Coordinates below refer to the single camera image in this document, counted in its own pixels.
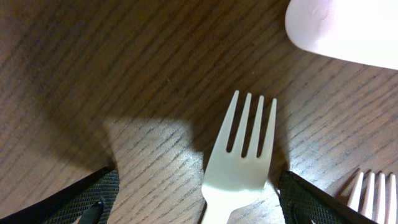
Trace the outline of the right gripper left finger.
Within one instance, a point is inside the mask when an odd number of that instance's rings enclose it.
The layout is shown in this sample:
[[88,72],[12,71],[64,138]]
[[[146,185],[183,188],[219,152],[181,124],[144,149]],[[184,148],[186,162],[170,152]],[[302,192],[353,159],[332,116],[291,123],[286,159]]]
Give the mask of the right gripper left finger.
[[104,167],[69,187],[1,219],[1,223],[108,222],[119,193],[119,174]]

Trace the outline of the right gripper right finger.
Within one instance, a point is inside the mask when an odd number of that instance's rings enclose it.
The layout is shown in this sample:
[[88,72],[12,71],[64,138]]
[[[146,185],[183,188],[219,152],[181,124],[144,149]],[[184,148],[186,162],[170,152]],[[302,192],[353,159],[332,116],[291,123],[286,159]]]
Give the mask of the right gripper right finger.
[[286,224],[373,223],[292,171],[280,175],[279,190],[279,202]]

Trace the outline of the white fork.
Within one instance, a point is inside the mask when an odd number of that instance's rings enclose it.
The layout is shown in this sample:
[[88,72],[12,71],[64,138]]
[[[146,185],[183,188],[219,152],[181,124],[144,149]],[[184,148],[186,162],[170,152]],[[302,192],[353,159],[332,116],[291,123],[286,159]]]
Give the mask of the white fork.
[[277,100],[271,103],[264,144],[258,156],[264,97],[259,97],[246,157],[241,155],[248,124],[251,94],[248,93],[231,152],[227,151],[239,91],[236,90],[224,116],[205,169],[201,193],[206,202],[202,223],[227,223],[231,213],[259,199],[270,170],[275,136]]
[[349,208],[376,223],[397,223],[397,177],[394,173],[370,171],[365,176],[359,171],[352,187]]

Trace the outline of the white spoon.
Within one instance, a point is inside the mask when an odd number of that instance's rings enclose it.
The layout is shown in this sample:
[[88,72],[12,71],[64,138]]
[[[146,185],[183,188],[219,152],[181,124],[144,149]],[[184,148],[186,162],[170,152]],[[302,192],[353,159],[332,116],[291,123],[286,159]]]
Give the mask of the white spoon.
[[396,0],[291,0],[285,30],[307,52],[397,69]]

